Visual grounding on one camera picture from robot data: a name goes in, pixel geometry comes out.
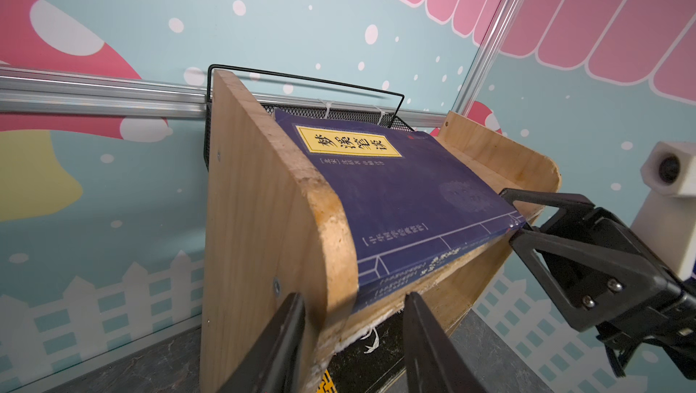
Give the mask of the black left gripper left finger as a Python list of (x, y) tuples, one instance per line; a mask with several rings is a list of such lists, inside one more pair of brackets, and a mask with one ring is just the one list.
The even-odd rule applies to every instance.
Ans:
[(304, 299), (291, 293), (219, 392), (297, 392), (305, 323)]

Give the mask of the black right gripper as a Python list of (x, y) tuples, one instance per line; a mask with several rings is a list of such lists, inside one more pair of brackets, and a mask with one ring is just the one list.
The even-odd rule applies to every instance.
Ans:
[(510, 245), (572, 328), (596, 329), (614, 374), (624, 375), (635, 351), (650, 344), (695, 377), (694, 284), (583, 195), (513, 188), (500, 195), (513, 206), (556, 208), (545, 224), (524, 224)]

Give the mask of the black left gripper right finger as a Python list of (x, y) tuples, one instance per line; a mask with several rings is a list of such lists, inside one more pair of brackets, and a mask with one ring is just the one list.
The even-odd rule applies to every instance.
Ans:
[(408, 391), (486, 392), (418, 293), (405, 296), (402, 336)]

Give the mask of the navy book yellow label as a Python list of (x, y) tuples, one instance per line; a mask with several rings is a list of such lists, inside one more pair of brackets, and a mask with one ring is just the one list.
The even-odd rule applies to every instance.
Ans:
[(526, 220), (424, 132), (357, 121), (274, 119), (339, 197), (358, 267), (354, 311), (433, 273)]

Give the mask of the black book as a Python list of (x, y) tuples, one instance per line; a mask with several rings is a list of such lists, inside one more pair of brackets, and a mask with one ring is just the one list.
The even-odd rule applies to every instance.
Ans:
[(398, 311), (333, 356), (317, 392), (407, 392), (402, 327)]

